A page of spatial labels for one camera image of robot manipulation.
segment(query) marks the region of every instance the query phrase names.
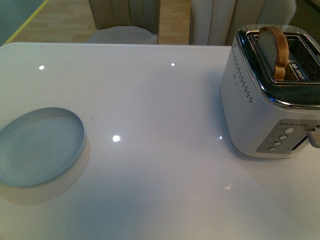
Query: blue plate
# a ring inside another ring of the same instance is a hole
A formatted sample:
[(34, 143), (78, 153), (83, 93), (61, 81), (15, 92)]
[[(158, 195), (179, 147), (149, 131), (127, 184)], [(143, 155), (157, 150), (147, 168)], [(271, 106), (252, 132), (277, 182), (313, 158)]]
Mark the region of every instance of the blue plate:
[(24, 114), (0, 131), (0, 182), (26, 187), (50, 181), (77, 160), (84, 141), (84, 126), (69, 110)]

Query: toast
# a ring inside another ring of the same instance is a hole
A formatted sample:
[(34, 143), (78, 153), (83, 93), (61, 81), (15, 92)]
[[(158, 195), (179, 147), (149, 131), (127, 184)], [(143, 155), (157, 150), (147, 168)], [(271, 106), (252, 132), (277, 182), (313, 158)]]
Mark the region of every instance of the toast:
[(289, 46), (284, 33), (275, 26), (262, 27), (258, 34), (258, 45), (271, 68), (275, 81), (283, 81), (289, 60)]

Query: wooden floor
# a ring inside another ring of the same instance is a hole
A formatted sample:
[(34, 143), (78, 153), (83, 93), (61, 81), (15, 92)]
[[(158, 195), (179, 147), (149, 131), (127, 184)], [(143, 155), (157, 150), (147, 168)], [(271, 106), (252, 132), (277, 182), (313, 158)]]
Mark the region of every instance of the wooden floor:
[[(161, 0), (159, 44), (187, 45), (191, 0)], [(49, 0), (12, 42), (85, 43), (95, 31), (88, 0)]]

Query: chair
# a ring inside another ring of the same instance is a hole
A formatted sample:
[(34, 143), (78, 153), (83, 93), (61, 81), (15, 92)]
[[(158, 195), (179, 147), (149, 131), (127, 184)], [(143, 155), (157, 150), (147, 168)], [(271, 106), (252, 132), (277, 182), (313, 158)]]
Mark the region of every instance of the chair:
[(95, 44), (157, 44), (160, 0), (89, 0)]
[(231, 45), (238, 28), (248, 24), (287, 25), (295, 0), (192, 0), (192, 45)]

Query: toaster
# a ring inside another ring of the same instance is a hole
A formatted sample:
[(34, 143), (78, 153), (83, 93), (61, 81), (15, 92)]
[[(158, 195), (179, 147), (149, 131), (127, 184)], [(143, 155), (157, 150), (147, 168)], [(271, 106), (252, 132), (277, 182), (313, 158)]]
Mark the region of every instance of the toaster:
[(240, 152), (292, 158), (310, 143), (320, 148), (320, 46), (302, 29), (276, 25), (289, 46), (285, 77), (276, 81), (258, 45), (264, 26), (235, 34), (220, 84), (223, 112)]

